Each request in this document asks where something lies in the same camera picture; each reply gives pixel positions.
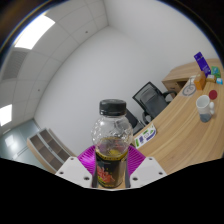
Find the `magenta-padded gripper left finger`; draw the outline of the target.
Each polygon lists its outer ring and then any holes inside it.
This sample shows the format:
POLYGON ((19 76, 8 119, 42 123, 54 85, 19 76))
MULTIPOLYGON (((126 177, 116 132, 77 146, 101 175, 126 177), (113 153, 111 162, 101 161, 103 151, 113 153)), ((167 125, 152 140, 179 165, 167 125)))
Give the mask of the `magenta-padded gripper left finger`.
POLYGON ((95 147, 91 146, 79 156, 70 156, 56 172, 65 180, 84 188, 97 187, 97 169, 95 147))

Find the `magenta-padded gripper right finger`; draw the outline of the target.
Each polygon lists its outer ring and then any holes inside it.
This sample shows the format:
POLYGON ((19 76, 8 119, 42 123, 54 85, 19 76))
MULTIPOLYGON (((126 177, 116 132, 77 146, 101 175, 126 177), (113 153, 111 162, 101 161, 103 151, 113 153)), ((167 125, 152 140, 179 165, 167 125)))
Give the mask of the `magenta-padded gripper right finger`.
POLYGON ((146 157, 130 146, 126 160, 126 187, 140 188, 166 176, 154 157, 146 157))

